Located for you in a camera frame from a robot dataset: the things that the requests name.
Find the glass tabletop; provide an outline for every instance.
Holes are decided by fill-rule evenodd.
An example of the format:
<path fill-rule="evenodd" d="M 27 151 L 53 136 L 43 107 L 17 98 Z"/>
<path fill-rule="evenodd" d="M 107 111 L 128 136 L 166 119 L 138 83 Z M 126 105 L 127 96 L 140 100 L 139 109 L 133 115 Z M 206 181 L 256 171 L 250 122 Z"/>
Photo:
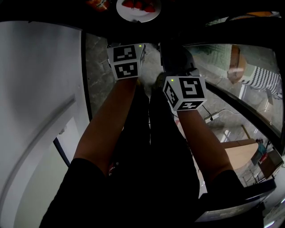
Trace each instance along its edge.
<path fill-rule="evenodd" d="M 271 49 L 231 44 L 186 48 L 206 81 L 246 102 L 281 132 L 283 92 L 279 68 Z"/>

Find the black t-shirt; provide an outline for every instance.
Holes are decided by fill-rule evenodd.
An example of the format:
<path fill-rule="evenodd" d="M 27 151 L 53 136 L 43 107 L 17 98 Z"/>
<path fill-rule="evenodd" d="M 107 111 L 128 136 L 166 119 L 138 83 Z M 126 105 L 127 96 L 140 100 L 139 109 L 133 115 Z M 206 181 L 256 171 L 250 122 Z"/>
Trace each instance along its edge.
<path fill-rule="evenodd" d="M 189 186 L 179 189 L 173 183 L 161 187 L 159 178 L 112 181 L 90 161 L 74 159 L 51 202 L 41 227 L 117 226 L 121 223 L 178 224 L 197 218 L 198 195 Z M 226 199 L 243 188 L 234 171 L 219 174 L 208 192 Z"/>

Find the white cube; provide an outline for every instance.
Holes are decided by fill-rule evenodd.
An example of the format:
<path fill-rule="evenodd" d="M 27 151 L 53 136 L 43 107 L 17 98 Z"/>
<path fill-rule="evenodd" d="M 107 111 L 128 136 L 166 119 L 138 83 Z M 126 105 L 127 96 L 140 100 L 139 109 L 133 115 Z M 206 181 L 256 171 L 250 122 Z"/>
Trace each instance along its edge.
<path fill-rule="evenodd" d="M 141 76 L 144 62 L 144 44 L 108 48 L 107 53 L 117 80 Z"/>
<path fill-rule="evenodd" d="M 166 77 L 163 91 L 174 111 L 196 110 L 207 100 L 202 77 Z"/>

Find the forearm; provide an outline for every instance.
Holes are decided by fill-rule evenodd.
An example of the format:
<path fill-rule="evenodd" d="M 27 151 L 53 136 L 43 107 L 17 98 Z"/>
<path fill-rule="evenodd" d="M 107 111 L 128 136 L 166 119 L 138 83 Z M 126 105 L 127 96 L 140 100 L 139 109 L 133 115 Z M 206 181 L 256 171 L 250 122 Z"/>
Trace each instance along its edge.
<path fill-rule="evenodd" d="M 74 155 L 93 162 L 105 175 L 134 97 L 136 81 L 137 78 L 130 78 L 116 83 L 85 130 Z"/>
<path fill-rule="evenodd" d="M 193 110 L 177 113 L 188 145 L 206 183 L 210 183 L 222 171 L 232 170 L 227 152 L 199 112 Z"/>

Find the red fruit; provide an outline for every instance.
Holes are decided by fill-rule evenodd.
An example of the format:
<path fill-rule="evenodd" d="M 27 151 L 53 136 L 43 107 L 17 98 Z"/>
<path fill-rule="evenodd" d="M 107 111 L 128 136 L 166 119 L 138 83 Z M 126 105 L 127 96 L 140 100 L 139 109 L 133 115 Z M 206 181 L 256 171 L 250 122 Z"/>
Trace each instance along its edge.
<path fill-rule="evenodd" d="M 140 2 L 140 1 L 137 1 L 135 4 L 134 4 L 134 7 L 137 8 L 137 9 L 141 9 L 143 7 L 143 4 Z"/>
<path fill-rule="evenodd" d="M 155 12 L 155 8 L 152 5 L 148 5 L 144 8 L 145 12 Z"/>
<path fill-rule="evenodd" d="M 134 7 L 134 2 L 133 0 L 126 0 L 122 3 L 123 6 L 129 7 L 129 8 L 133 8 Z"/>

